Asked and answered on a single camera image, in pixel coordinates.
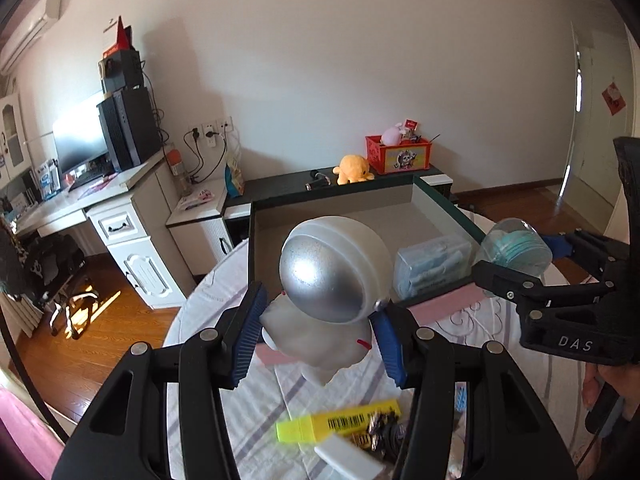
astronaut helmet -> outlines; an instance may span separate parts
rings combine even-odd
[[[393,264],[382,239],[343,216],[294,227],[280,255],[284,292],[302,312],[328,323],[367,318],[388,302]]]

pink fabric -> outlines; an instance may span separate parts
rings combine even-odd
[[[25,458],[50,480],[62,453],[60,441],[18,397],[1,386],[0,418]]]
[[[486,300],[482,289],[474,283],[469,283],[432,300],[411,306],[409,310],[414,314],[418,324],[424,326],[449,317],[451,314],[482,300]],[[263,365],[280,365],[296,361],[277,350],[272,350],[264,343],[256,345],[255,354]]]

red stripe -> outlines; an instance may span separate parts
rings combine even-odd
[[[371,344],[367,343],[366,341],[363,341],[362,339],[357,339],[356,343],[361,344],[362,346],[364,346],[364,348],[366,348],[367,350],[371,350]]]

bed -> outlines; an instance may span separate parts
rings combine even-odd
[[[484,232],[494,224],[480,215],[465,213]],[[165,346],[182,343],[203,328],[214,326],[222,311],[238,306],[247,288],[247,257],[245,241],[202,280],[175,317]],[[566,284],[554,266],[547,269],[544,281],[547,285]],[[486,298],[460,305],[458,312],[430,327],[459,344],[482,346],[491,339],[503,343],[539,395],[570,452],[588,439],[580,396],[584,365],[522,348],[513,303]],[[221,390],[221,397],[241,478],[327,480],[342,476],[320,460],[312,446],[278,443],[275,423],[390,398],[398,398],[402,412],[408,413],[412,393],[399,390],[387,377],[374,346],[364,360],[340,370],[324,388],[307,383],[297,363],[265,366],[254,355],[247,377],[234,391]],[[172,478],[182,480],[176,384],[168,385],[167,438]]]

astronaut figurine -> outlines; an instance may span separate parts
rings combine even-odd
[[[371,349],[368,316],[387,304],[392,274],[386,245],[366,225],[341,216],[302,222],[282,247],[284,290],[260,316],[265,342],[324,386]]]

